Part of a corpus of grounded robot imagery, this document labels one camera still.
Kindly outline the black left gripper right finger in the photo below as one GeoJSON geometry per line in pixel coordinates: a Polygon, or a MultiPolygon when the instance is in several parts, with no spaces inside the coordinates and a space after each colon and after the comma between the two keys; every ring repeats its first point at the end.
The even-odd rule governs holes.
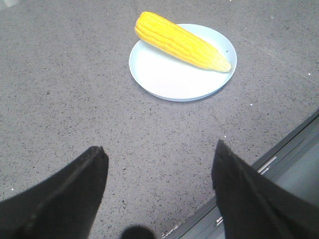
{"type": "Polygon", "coordinates": [[[318,207],[265,178],[219,140],[212,185],[227,239],[317,239],[318,207]]]}

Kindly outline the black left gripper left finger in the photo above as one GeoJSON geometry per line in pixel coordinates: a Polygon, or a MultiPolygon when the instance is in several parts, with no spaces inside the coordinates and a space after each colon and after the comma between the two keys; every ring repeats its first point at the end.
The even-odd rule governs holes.
{"type": "Polygon", "coordinates": [[[109,158],[92,146],[66,167],[0,203],[2,239],[86,239],[101,204],[109,158]]]}

